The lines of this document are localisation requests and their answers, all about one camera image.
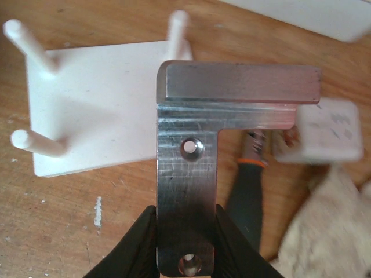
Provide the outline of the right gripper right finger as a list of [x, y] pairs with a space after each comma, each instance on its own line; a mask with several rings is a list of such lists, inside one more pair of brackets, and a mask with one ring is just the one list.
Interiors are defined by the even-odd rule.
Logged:
[[227, 213], [216, 206], [213, 277], [281, 278], [254, 250]]

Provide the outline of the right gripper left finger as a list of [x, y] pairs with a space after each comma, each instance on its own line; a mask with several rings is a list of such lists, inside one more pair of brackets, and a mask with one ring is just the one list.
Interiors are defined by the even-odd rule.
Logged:
[[148, 206], [120, 242], [85, 277], [158, 277], [156, 208]]

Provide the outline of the metal L-shaped bracket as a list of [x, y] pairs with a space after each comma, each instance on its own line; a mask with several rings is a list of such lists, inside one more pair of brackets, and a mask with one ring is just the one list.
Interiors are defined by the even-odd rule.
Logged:
[[310, 65], [167, 61], [157, 75], [157, 265], [167, 277], [214, 269], [217, 140], [224, 129], [284, 130], [315, 104]]

